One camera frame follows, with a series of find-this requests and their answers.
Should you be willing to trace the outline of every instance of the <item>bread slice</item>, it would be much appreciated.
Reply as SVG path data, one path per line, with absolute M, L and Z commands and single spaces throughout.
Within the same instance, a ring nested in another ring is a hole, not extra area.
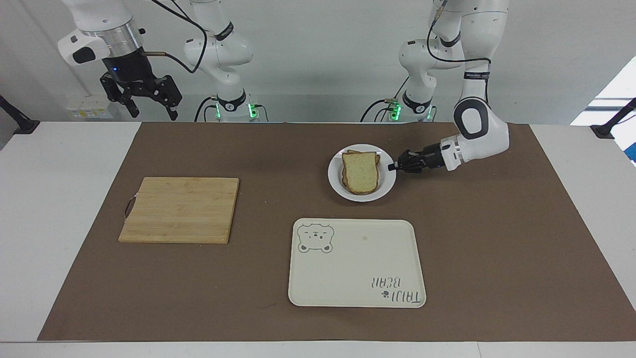
M 375 152 L 342 153 L 342 183 L 355 195 L 367 195 L 378 189 L 378 162 L 380 156 Z

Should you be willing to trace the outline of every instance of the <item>round plate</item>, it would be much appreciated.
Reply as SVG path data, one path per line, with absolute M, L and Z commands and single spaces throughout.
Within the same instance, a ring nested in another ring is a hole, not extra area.
M 376 191 L 367 195 L 355 195 L 351 194 L 347 190 L 347 188 L 345 188 L 345 185 L 342 183 L 342 169 L 344 168 L 344 164 L 342 164 L 342 153 L 346 152 L 347 150 L 356 150 L 358 152 L 376 152 L 377 154 L 380 154 L 380 162 L 378 163 L 378 189 Z M 343 148 L 342 150 L 340 150 L 331 159 L 328 170 L 329 183 L 331 184 L 333 190 L 335 190 L 340 196 L 344 197 L 345 199 L 358 201 L 360 203 L 374 201 L 387 195 L 391 188 L 393 188 L 393 184 L 395 184 L 396 182 L 396 172 L 389 171 L 389 164 L 393 164 L 393 159 L 391 158 L 391 156 L 375 145 L 350 145 L 347 148 Z

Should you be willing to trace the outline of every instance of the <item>bear drawing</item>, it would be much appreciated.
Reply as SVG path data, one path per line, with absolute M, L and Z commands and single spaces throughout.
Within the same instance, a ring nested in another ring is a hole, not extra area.
M 329 225 L 302 225 L 298 228 L 298 238 L 300 239 L 298 250 L 303 254 L 309 250 L 321 250 L 328 254 L 333 249 L 331 239 L 333 239 L 334 233 L 333 228 Z

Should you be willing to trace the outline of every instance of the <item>white table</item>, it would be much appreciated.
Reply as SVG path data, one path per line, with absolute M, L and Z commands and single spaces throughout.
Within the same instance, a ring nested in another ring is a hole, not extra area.
M 138 128 L 43 122 L 0 151 L 0 357 L 636 357 L 636 342 L 34 342 Z M 532 129 L 636 307 L 636 168 L 587 127 Z

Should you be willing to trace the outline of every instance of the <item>gray wall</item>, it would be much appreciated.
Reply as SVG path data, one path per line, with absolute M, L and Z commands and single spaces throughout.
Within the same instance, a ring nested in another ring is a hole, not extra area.
M 148 31 L 147 50 L 184 58 L 183 43 L 198 36 L 196 29 L 149 1 L 125 2 Z M 180 3 L 192 12 L 187 1 Z M 516 123 L 571 122 L 636 54 L 632 5 L 511 0 L 492 68 L 495 112 Z M 245 87 L 273 119 L 313 122 L 358 120 L 372 100 L 392 96 L 406 76 L 399 47 L 426 36 L 430 6 L 426 0 L 225 2 L 236 29 L 255 46 L 253 62 L 238 68 Z M 59 0 L 0 1 L 0 90 L 34 118 L 67 120 L 66 96 L 102 93 L 101 63 L 70 68 L 57 53 L 57 40 L 73 29 Z M 5 57 L 19 63 L 7 65 Z M 167 59 L 153 59 L 153 67 L 156 75 L 175 78 L 186 95 L 181 120 L 191 120 L 196 104 L 212 91 L 205 75 L 190 75 Z M 435 74 L 439 120 L 450 116 L 462 71 Z M 151 101 L 139 100 L 139 107 L 138 120 L 167 119 Z

